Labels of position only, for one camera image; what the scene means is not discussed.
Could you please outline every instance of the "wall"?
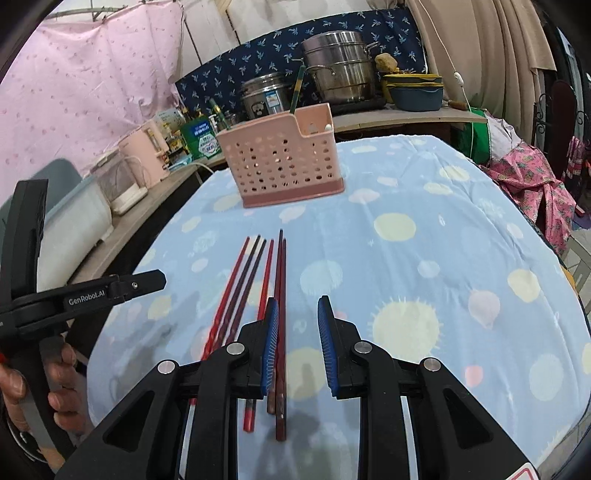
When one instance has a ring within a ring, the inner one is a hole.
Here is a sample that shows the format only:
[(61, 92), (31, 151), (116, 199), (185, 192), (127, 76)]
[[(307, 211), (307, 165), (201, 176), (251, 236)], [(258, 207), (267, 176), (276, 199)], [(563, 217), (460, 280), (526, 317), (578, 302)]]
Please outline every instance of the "wall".
[[(186, 25), (183, 25), (178, 78), (240, 43), (279, 28), (313, 18), (369, 9), (366, 0), (233, 0), (228, 13), (220, 15), (215, 0), (180, 1)], [(135, 0), (63, 0), (56, 11), (89, 8), (91, 3), (94, 7), (122, 7)], [(90, 14), (80, 14), (53, 21), (91, 20)]]

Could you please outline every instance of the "blue storage bin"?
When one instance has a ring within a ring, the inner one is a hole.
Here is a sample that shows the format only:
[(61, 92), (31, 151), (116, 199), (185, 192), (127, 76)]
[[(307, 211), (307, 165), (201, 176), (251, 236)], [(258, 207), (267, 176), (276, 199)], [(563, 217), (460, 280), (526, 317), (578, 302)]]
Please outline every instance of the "blue storage bin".
[(434, 112), (443, 103), (443, 85), (429, 87), (388, 86), (396, 107), (407, 112)]

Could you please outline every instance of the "dark brown chopstick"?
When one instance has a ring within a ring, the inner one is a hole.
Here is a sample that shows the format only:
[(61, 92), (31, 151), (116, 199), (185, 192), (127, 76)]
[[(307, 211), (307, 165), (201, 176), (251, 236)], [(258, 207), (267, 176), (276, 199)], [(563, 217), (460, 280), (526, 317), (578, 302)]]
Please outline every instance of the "dark brown chopstick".
[[(275, 297), (279, 307), (281, 308), (281, 298), (279, 292), (281, 290), (281, 252), (283, 251), (283, 230), (279, 230), (279, 242), (277, 243), (277, 263), (275, 266), (275, 288), (273, 290), (273, 296)], [(269, 388), (269, 394), (267, 396), (267, 413), (270, 415), (275, 414), (275, 377), (277, 376), (277, 354), (275, 354), (275, 368), (273, 372), (273, 380), (271, 381), (271, 387)]]
[(279, 305), (279, 335), (277, 338), (275, 382), (275, 439), (287, 440), (287, 383), (285, 374), (285, 278), (287, 276), (287, 240), (281, 251), (281, 303)]
[(230, 326), (230, 333), (228, 333), (228, 338), (224, 345), (229, 345), (236, 339), (236, 333), (238, 331), (238, 327), (240, 326), (240, 321), (242, 320), (242, 314), (244, 314), (244, 308), (246, 307), (246, 301), (248, 300), (248, 295), (251, 292), (252, 283), (255, 280), (256, 271), (258, 270), (258, 266), (261, 263), (261, 258), (263, 252), (265, 251), (265, 246), (267, 245), (267, 240), (262, 241), (261, 248), (259, 249), (259, 253), (256, 256), (255, 264), (252, 267), (252, 271), (248, 280), (246, 281), (246, 286), (244, 287), (244, 291), (242, 292), (242, 298), (240, 299), (240, 303), (238, 304), (238, 308), (236, 309), (236, 313), (234, 314), (234, 319), (232, 320), (232, 325)]
[(238, 275), (240, 263), (242, 263), (242, 258), (244, 257), (244, 252), (246, 251), (246, 246), (248, 245), (250, 239), (251, 238), (247, 236), (246, 240), (244, 240), (244, 245), (242, 246), (242, 250), (238, 255), (238, 260), (236, 260), (236, 264), (232, 269), (232, 273), (230, 274), (230, 278), (228, 279), (228, 284), (226, 285), (226, 289), (224, 290), (222, 299), (220, 300), (220, 305), (218, 305), (215, 317), (213, 318), (212, 327), (209, 329), (209, 337), (207, 338), (207, 342), (205, 343), (205, 347), (203, 348), (201, 360), (207, 360), (207, 357), (212, 353), (213, 344), (217, 336), (217, 330), (219, 329), (220, 322), (222, 321), (223, 312), (226, 309), (226, 304), (228, 303), (228, 297), (230, 296), (230, 292), (232, 291), (232, 286), (234, 285), (234, 281), (236, 280), (236, 275)]
[[(267, 296), (269, 292), (269, 278), (271, 276), (271, 264), (273, 263), (273, 244), (274, 240), (271, 239), (269, 243), (269, 253), (267, 254), (267, 264), (265, 266), (265, 276), (262, 281), (261, 299), (259, 301), (259, 310), (256, 316), (257, 320), (262, 320), (265, 317), (265, 308), (267, 306)], [(255, 431), (255, 417), (256, 417), (256, 400), (251, 398), (246, 400), (244, 405), (244, 423), (242, 430), (248, 433)]]
[(252, 259), (255, 256), (256, 248), (258, 246), (258, 242), (261, 239), (261, 236), (257, 236), (255, 240), (255, 244), (252, 247), (251, 253), (248, 255), (248, 259), (246, 264), (244, 265), (244, 270), (242, 270), (242, 274), (238, 279), (238, 283), (236, 284), (236, 288), (234, 290), (234, 294), (230, 300), (230, 304), (228, 305), (228, 309), (226, 314), (224, 315), (223, 322), (220, 325), (220, 329), (217, 333), (216, 341), (213, 344), (213, 350), (217, 350), (222, 346), (223, 340), (226, 337), (226, 332), (228, 331), (228, 326), (230, 324), (230, 319), (232, 318), (232, 313), (234, 313), (234, 308), (236, 307), (236, 302), (238, 302), (238, 297), (240, 296), (240, 291), (242, 290), (242, 284), (244, 283), (244, 279), (246, 278), (246, 274), (248, 273), (248, 269), (251, 266)]

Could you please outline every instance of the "pink curtain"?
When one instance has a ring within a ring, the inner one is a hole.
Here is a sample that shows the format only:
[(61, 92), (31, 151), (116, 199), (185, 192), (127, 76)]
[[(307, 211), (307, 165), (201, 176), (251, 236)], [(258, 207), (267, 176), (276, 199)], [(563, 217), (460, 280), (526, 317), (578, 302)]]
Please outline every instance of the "pink curtain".
[(138, 4), (105, 21), (43, 22), (0, 85), (0, 205), (55, 158), (82, 173), (177, 102), (182, 7)]

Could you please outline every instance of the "stainless steel pot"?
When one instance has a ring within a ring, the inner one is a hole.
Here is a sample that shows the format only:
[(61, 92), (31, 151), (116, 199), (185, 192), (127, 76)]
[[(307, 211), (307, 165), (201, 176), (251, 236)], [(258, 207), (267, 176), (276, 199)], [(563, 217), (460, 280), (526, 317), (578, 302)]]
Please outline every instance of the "stainless steel pot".
[(325, 102), (359, 102), (375, 96), (375, 76), (369, 51), (358, 32), (334, 31), (302, 42), (308, 71)]
[(270, 73), (242, 84), (242, 101), (253, 120), (290, 109), (291, 86), (283, 73)]

